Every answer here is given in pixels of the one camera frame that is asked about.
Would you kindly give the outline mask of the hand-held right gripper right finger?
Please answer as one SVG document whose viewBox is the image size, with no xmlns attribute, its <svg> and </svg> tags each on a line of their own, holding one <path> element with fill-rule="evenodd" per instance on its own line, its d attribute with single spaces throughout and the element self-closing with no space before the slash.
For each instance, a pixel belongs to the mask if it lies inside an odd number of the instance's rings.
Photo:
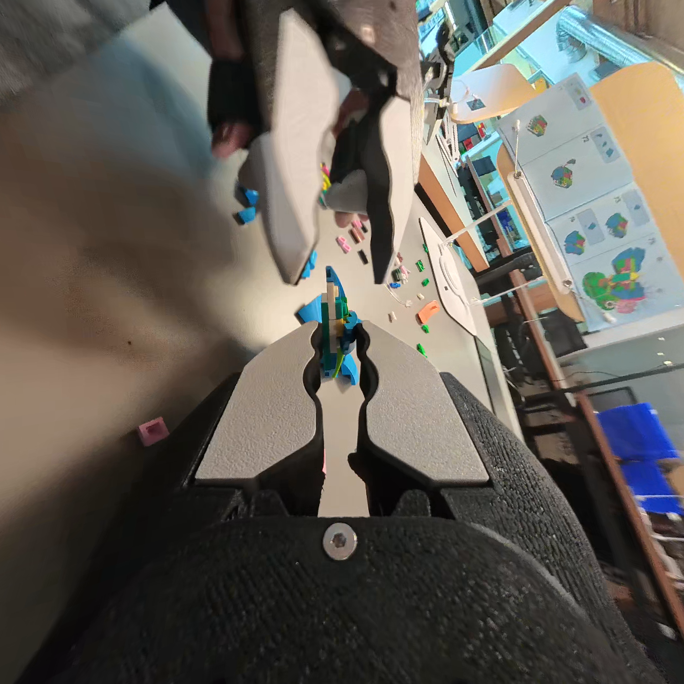
<svg viewBox="0 0 684 684">
<path fill-rule="evenodd" d="M 369 450 L 431 488 L 487 484 L 480 453 L 434 365 L 369 321 L 356 334 L 364 397 L 358 435 Z"/>
</svg>

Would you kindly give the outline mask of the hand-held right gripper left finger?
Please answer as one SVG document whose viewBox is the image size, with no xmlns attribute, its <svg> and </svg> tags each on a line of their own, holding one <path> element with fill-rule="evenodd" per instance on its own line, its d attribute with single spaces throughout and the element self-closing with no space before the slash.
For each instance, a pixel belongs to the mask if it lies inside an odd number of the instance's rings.
<svg viewBox="0 0 684 684">
<path fill-rule="evenodd" d="M 202 484 L 255 485 L 264 475 L 324 481 L 321 325 L 305 323 L 266 347 L 241 373 L 204 451 Z"/>
</svg>

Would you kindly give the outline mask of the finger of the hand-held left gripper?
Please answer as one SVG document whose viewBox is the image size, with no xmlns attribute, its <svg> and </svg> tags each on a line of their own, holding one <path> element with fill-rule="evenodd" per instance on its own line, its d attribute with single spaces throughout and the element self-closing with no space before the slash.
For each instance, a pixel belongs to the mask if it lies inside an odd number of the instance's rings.
<svg viewBox="0 0 684 684">
<path fill-rule="evenodd" d="M 310 10 L 243 10 L 261 132 L 244 180 L 280 278 L 296 285 L 319 239 L 323 142 L 338 110 L 338 85 Z"/>
<path fill-rule="evenodd" d="M 391 97 L 349 118 L 332 154 L 327 207 L 368 217 L 377 285 L 384 284 L 393 269 L 413 203 L 411 123 L 409 101 Z"/>
</svg>

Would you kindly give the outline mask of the blue multicoloured lego assembly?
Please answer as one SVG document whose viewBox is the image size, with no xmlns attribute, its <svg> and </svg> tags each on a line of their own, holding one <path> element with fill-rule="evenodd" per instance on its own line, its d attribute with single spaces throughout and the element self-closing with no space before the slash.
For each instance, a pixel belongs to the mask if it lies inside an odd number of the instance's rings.
<svg viewBox="0 0 684 684">
<path fill-rule="evenodd" d="M 326 290 L 303 305 L 295 316 L 300 323 L 316 322 L 321 326 L 322 377 L 342 377 L 352 386 L 357 385 L 360 372 L 352 352 L 356 347 L 355 328 L 361 320 L 349 309 L 344 288 L 331 266 L 326 266 Z"/>
</svg>

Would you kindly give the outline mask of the scatter of small lego pieces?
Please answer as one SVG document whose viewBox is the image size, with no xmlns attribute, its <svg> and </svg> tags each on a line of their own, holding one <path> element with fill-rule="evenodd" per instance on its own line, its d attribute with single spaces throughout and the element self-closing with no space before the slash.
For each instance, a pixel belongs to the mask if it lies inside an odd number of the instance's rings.
<svg viewBox="0 0 684 684">
<path fill-rule="evenodd" d="M 356 254 L 358 255 L 358 258 L 360 259 L 361 263 L 364 266 L 370 265 L 370 257 L 366 253 L 366 251 L 361 247 L 365 239 L 370 236 L 369 227 L 361 220 L 353 219 L 350 226 L 346 229 L 346 231 L 346 235 L 340 234 L 336 237 L 336 243 L 338 244 L 340 249 L 346 254 L 348 254 L 351 252 L 352 243 L 357 245 L 358 249 L 356 251 Z M 427 256 L 428 248 L 426 244 L 423 243 L 422 248 L 425 252 L 425 256 Z M 390 269 L 389 281 L 386 281 L 382 285 L 382 287 L 384 287 L 384 290 L 391 296 L 391 298 L 398 305 L 399 308 L 407 311 L 413 305 L 413 301 L 410 298 L 402 299 L 401 297 L 399 297 L 399 294 L 405 294 L 399 293 L 399 290 L 402 287 L 405 287 L 409 284 L 409 276 L 412 274 L 412 272 L 407 266 L 405 266 L 404 258 L 400 252 L 397 254 L 393 264 L 394 266 Z M 425 272 L 425 264 L 422 259 L 419 259 L 416 262 L 415 266 L 417 269 L 417 273 L 419 275 L 422 275 Z M 423 280 L 421 281 L 421 287 L 426 286 L 427 284 L 429 284 L 429 282 L 429 278 L 423 278 Z M 421 292 L 419 292 L 416 295 L 416 298 L 419 302 L 421 302 L 424 300 L 424 295 Z M 390 324 L 397 322 L 397 312 L 394 310 L 388 311 L 387 320 Z M 419 325 L 421 330 L 425 334 L 429 334 L 430 329 L 427 323 L 419 323 Z M 425 351 L 424 346 L 421 343 L 416 344 L 416 350 L 419 354 L 427 358 L 427 353 Z"/>
</svg>

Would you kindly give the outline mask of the pink square lego brick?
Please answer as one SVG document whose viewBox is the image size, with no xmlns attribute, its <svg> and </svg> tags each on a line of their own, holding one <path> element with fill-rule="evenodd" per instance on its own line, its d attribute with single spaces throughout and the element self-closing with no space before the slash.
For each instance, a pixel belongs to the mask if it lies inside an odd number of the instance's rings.
<svg viewBox="0 0 684 684">
<path fill-rule="evenodd" d="M 159 416 L 137 426 L 136 433 L 141 444 L 147 448 L 167 439 L 170 431 L 164 419 Z"/>
</svg>

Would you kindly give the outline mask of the lego instruction booklet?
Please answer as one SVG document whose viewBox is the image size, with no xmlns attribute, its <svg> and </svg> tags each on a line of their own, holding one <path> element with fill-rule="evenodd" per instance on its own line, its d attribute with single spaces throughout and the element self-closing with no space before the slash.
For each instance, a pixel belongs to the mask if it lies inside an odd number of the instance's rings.
<svg viewBox="0 0 684 684">
<path fill-rule="evenodd" d="M 589 332 L 655 315 L 670 257 L 626 155 L 574 74 L 499 122 Z"/>
</svg>

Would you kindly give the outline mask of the person's left hand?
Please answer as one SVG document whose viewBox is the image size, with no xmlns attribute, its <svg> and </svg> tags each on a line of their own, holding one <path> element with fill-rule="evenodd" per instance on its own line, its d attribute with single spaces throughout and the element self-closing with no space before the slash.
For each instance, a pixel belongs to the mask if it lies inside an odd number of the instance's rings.
<svg viewBox="0 0 684 684">
<path fill-rule="evenodd" d="M 236 151 L 249 149 L 263 133 L 275 132 L 276 67 L 284 66 L 285 26 L 280 20 L 294 10 L 295 19 L 313 31 L 312 53 L 318 48 L 334 69 L 347 71 L 352 86 L 341 101 L 332 126 L 337 148 L 330 167 L 331 185 L 326 196 L 339 227 L 357 218 L 367 219 L 368 174 L 362 169 L 361 149 L 369 141 L 372 95 L 355 83 L 356 63 L 348 61 L 336 47 L 356 49 L 364 46 L 345 23 L 341 9 L 333 1 L 167 1 L 166 4 L 185 29 L 211 58 L 207 97 L 207 123 L 212 135 L 213 154 L 229 158 Z"/>
</svg>

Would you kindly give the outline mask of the group of blue slope bricks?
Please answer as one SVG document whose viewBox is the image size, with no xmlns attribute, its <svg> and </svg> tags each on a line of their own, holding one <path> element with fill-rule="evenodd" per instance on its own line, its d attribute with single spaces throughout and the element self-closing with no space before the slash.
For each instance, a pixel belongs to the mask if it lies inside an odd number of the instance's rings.
<svg viewBox="0 0 684 684">
<path fill-rule="evenodd" d="M 238 224 L 241 226 L 250 224 L 257 216 L 259 193 L 256 190 L 245 187 L 241 183 L 237 183 L 236 197 L 242 204 L 242 209 L 235 214 Z M 318 253 L 316 250 L 313 250 L 302 270 L 301 279 L 306 280 L 311 277 L 311 272 L 316 268 L 317 260 Z"/>
</svg>

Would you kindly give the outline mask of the curved pale wooden panel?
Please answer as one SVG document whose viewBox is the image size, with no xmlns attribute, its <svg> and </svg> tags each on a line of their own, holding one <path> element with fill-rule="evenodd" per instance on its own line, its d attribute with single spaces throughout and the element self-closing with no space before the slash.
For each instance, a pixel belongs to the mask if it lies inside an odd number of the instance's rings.
<svg viewBox="0 0 684 684">
<path fill-rule="evenodd" d="M 516 66 L 495 64 L 453 77 L 449 118 L 465 125 L 501 117 L 537 95 Z"/>
</svg>

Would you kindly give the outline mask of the brown wooden beam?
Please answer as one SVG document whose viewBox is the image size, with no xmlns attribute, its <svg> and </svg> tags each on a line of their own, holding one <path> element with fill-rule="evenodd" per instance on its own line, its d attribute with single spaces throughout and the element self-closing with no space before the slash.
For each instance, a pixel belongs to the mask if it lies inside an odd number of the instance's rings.
<svg viewBox="0 0 684 684">
<path fill-rule="evenodd" d="M 598 421 L 587 392 L 572 388 L 544 335 L 525 276 L 510 274 L 521 320 L 521 330 L 532 338 L 532 346 L 544 368 L 546 393 L 525 399 L 526 408 L 556 405 L 563 416 L 559 424 L 526 427 L 528 432 L 565 432 L 583 471 L 589 500 L 596 519 L 610 545 L 616 566 L 626 575 L 629 592 L 644 616 L 645 626 L 663 635 L 667 625 L 676 643 L 683 643 L 683 605 L 665 563 L 649 534 L 640 509 L 622 474 L 618 458 Z"/>
</svg>

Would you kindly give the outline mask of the blue plastic crate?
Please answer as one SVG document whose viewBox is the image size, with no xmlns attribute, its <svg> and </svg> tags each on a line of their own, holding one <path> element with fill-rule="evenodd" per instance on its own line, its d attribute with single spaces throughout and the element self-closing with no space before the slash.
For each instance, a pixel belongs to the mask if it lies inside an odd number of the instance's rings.
<svg viewBox="0 0 684 684">
<path fill-rule="evenodd" d="M 649 403 L 607 409 L 597 419 L 613 454 L 621 460 L 660 461 L 679 455 Z"/>
<path fill-rule="evenodd" d="M 676 494 L 657 462 L 626 461 L 620 469 L 637 506 L 646 513 L 683 516 L 683 496 Z"/>
</svg>

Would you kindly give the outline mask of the tan wooden panel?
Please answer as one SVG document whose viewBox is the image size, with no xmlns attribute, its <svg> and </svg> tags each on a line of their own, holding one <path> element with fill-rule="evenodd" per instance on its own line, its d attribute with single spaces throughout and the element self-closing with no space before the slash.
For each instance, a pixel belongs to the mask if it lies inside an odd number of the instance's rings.
<svg viewBox="0 0 684 684">
<path fill-rule="evenodd" d="M 656 62 L 620 69 L 590 88 L 683 275 L 683 93 Z"/>
</svg>

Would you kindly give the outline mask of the silver flexible duct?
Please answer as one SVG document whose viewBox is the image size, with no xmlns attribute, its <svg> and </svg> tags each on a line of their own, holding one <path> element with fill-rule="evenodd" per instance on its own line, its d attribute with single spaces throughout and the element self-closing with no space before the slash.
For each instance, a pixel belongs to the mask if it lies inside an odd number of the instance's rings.
<svg viewBox="0 0 684 684">
<path fill-rule="evenodd" d="M 683 78 L 682 49 L 654 36 L 614 27 L 577 5 L 568 5 L 558 14 L 555 39 L 569 64 L 576 64 L 592 53 L 618 68 L 655 62 Z"/>
</svg>

